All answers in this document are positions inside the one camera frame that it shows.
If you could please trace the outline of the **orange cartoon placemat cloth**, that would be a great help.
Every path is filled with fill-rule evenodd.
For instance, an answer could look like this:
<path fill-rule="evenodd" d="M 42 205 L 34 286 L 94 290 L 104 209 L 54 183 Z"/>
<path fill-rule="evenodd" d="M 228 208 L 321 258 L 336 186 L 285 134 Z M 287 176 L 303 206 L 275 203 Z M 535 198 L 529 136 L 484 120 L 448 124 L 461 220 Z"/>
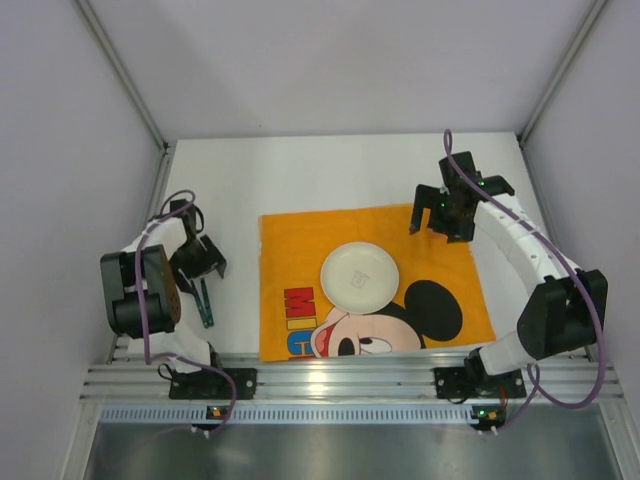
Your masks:
<path fill-rule="evenodd" d="M 495 340 L 471 248 L 410 233 L 410 205 L 264 215 L 259 357 L 264 362 L 463 347 Z M 352 242 L 385 250 L 399 272 L 391 302 L 368 315 L 334 305 L 321 267 Z"/>

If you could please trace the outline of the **cream round plate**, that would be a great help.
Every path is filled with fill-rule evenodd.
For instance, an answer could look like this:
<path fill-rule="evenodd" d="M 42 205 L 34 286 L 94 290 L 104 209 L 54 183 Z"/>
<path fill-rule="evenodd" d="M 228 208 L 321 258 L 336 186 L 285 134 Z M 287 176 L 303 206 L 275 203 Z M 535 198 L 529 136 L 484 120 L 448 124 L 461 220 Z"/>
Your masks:
<path fill-rule="evenodd" d="M 398 267 L 383 248 L 368 242 L 346 243 L 332 251 L 320 271 L 329 302 L 349 314 L 371 314 L 388 305 L 400 283 Z"/>

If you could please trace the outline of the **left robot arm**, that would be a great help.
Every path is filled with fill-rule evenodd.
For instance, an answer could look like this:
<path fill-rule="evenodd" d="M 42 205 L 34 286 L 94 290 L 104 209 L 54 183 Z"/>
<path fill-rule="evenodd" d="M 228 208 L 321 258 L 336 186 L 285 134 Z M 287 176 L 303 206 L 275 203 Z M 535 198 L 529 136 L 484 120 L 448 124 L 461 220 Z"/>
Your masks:
<path fill-rule="evenodd" d="M 189 374 L 221 368 L 210 342 L 191 324 L 214 325 L 206 277 L 227 260 L 204 233 L 204 215 L 187 199 L 168 200 L 143 232 L 99 262 L 111 330 L 126 336 L 150 364 L 167 359 Z"/>

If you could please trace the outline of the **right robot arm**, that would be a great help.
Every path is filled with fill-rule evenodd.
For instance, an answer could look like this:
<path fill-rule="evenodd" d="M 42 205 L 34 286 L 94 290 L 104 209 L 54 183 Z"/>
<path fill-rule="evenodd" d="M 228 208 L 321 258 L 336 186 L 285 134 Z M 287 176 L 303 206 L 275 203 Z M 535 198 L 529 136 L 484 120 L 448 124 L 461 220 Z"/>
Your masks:
<path fill-rule="evenodd" d="M 415 190 L 410 233 L 420 227 L 450 242 L 483 231 L 514 268 L 529 299 L 514 331 L 472 351 L 468 374 L 482 382 L 536 361 L 597 343 L 603 334 L 608 282 L 559 252 L 526 214 L 501 176 L 485 177 L 470 152 L 439 162 L 443 184 Z"/>

